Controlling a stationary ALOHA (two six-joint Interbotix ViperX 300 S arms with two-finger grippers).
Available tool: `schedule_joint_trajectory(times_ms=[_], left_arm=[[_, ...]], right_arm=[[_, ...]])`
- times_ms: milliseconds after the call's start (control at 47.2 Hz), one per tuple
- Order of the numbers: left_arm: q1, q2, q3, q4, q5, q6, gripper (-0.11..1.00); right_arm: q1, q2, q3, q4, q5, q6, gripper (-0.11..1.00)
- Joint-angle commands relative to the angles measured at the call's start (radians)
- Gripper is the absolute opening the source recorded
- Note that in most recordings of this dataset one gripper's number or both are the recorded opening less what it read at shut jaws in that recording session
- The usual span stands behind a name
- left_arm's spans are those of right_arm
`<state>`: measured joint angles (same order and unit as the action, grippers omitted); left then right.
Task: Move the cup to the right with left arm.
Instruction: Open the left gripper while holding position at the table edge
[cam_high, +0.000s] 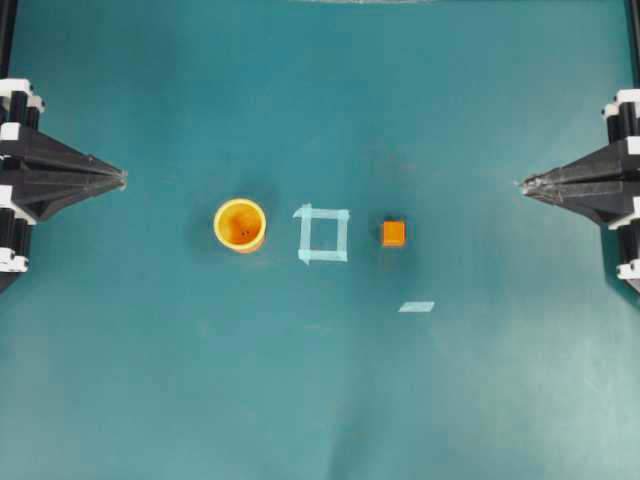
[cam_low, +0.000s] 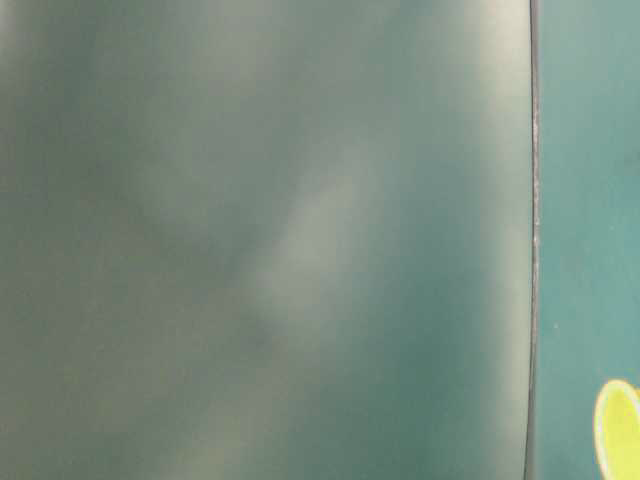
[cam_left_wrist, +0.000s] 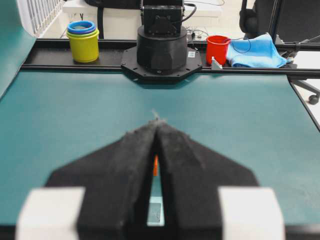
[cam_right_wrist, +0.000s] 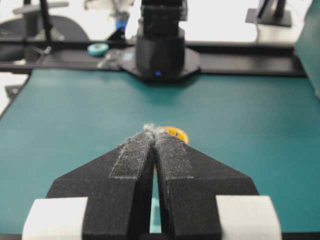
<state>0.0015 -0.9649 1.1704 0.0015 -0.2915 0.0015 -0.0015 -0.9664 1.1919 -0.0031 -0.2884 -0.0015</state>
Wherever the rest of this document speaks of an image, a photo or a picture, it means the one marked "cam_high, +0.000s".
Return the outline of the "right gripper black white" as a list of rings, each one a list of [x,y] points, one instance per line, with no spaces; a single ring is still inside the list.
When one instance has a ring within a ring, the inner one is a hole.
[[[620,280],[639,279],[639,89],[622,89],[602,110],[609,145],[525,178],[526,197],[607,224],[618,238]]]

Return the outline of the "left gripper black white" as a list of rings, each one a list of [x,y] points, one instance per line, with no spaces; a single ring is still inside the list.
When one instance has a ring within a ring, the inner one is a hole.
[[[125,171],[36,131],[44,111],[44,102],[28,79],[1,80],[1,146],[18,141],[18,155],[30,166],[78,172],[19,173],[17,177],[18,171],[28,169],[25,161],[1,152],[2,273],[28,271],[31,234],[37,221],[126,186]]]

